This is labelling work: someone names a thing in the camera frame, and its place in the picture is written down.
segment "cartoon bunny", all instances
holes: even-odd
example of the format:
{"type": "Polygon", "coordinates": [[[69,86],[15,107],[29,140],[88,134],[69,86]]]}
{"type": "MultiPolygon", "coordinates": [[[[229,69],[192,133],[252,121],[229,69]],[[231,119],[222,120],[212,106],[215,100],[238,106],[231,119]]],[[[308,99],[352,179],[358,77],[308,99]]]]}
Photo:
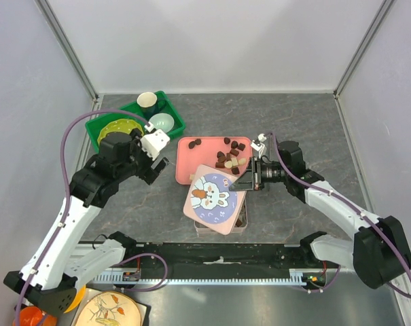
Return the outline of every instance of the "cartoon bunny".
{"type": "Polygon", "coordinates": [[[201,177],[195,182],[192,193],[190,194],[190,200],[192,202],[193,209],[197,209],[199,206],[204,209],[214,209],[216,206],[227,207],[228,192],[220,192],[218,186],[212,182],[205,180],[201,177]]]}

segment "green basket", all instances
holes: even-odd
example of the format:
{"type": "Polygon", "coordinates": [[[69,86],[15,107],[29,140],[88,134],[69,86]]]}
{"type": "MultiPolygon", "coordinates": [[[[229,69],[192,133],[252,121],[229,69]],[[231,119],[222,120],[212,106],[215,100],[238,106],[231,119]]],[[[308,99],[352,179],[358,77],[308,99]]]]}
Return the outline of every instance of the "green basket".
{"type": "MultiPolygon", "coordinates": [[[[161,113],[167,113],[170,114],[174,121],[175,124],[173,126],[173,129],[168,132],[168,136],[171,139],[175,139],[177,137],[180,137],[185,129],[185,123],[184,120],[179,116],[177,110],[173,107],[172,102],[168,99],[167,95],[162,91],[159,90],[156,92],[157,99],[164,99],[167,101],[166,106],[164,107],[163,110],[161,110],[161,113]]],[[[143,113],[140,109],[140,106],[137,104],[137,102],[133,102],[127,105],[124,105],[123,107],[120,108],[122,111],[127,111],[131,113],[136,113],[137,115],[140,115],[143,117],[143,113]]],[[[136,120],[133,117],[130,117],[129,115],[124,115],[120,113],[108,113],[101,115],[99,117],[96,117],[92,120],[89,120],[86,122],[86,130],[88,131],[90,141],[92,141],[92,146],[94,147],[95,152],[98,153],[99,151],[99,145],[98,145],[98,137],[99,133],[101,130],[106,127],[110,122],[116,121],[118,119],[133,119],[137,121],[142,127],[144,126],[144,123],[140,120],[136,120]]]]}

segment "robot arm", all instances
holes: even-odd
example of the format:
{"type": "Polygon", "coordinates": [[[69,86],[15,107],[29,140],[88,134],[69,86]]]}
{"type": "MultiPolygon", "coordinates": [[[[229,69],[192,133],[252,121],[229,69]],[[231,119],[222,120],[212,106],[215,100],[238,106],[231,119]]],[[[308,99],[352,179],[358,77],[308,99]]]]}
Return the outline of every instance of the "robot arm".
{"type": "Polygon", "coordinates": [[[108,199],[118,192],[121,182],[137,176],[150,185],[167,166],[168,160],[162,158],[156,167],[152,167],[160,150],[169,142],[164,132],[152,128],[150,130],[153,132],[143,137],[138,129],[134,129],[129,135],[110,133],[101,141],[99,153],[73,175],[69,185],[71,206],[67,218],[63,223],[60,222],[62,212],[65,211],[65,198],[56,221],[34,256],[21,271],[7,273],[4,283],[8,287],[20,293],[25,281],[33,275],[25,298],[43,311],[60,316],[87,282],[123,260],[126,249],[133,247],[134,240],[116,232],[98,249],[68,264],[84,231],[108,199]],[[59,226],[58,236],[47,253],[42,255],[59,226]],[[41,264],[35,271],[33,266],[41,257],[41,264]]]}
{"type": "MultiPolygon", "coordinates": [[[[252,148],[263,149],[264,152],[264,140],[263,135],[260,135],[258,140],[252,142],[252,148]]],[[[321,260],[352,268],[359,278],[373,289],[404,273],[392,250],[370,224],[355,212],[356,209],[383,231],[411,268],[411,252],[401,223],[396,218],[390,216],[383,219],[363,210],[350,200],[346,199],[345,203],[332,196],[340,194],[321,175],[306,168],[302,150],[295,141],[281,142],[278,151],[286,167],[298,179],[312,187],[302,185],[291,178],[280,162],[265,161],[266,157],[258,153],[259,155],[251,158],[247,170],[230,186],[230,190],[261,190],[265,183],[283,183],[292,196],[321,211],[346,232],[350,240],[340,240],[325,232],[316,232],[302,239],[300,244],[305,249],[308,264],[310,261],[321,260]],[[328,193],[319,191],[316,189],[318,187],[327,190],[328,193]]]]}

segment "yellow plate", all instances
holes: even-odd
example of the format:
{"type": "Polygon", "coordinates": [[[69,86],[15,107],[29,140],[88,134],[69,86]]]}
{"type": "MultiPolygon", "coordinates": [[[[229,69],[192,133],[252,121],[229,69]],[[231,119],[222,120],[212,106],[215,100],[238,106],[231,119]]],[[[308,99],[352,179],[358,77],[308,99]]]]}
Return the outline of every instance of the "yellow plate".
{"type": "Polygon", "coordinates": [[[136,303],[118,292],[102,292],[80,312],[75,326],[141,326],[136,303]]]}
{"type": "Polygon", "coordinates": [[[79,305],[79,303],[83,300],[83,296],[86,292],[86,286],[83,286],[80,291],[77,292],[75,295],[74,300],[72,301],[71,305],[65,310],[65,314],[74,310],[76,306],[79,305]]]}
{"type": "Polygon", "coordinates": [[[101,140],[107,136],[110,132],[123,132],[126,134],[130,134],[131,130],[134,128],[138,128],[143,135],[142,126],[132,119],[118,119],[115,121],[110,122],[106,127],[104,127],[101,132],[99,133],[98,137],[98,145],[101,140]]]}

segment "chocolate piece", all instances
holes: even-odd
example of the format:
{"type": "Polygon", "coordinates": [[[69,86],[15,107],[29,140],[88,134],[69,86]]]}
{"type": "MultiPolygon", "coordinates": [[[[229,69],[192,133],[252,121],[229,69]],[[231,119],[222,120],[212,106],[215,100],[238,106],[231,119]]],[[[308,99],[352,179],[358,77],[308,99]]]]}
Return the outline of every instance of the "chocolate piece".
{"type": "Polygon", "coordinates": [[[238,160],[238,165],[243,165],[247,162],[247,160],[245,158],[241,158],[238,160]]]}
{"type": "Polygon", "coordinates": [[[233,148],[233,149],[230,150],[230,153],[231,153],[233,156],[238,156],[240,152],[237,151],[235,148],[233,148]]]}

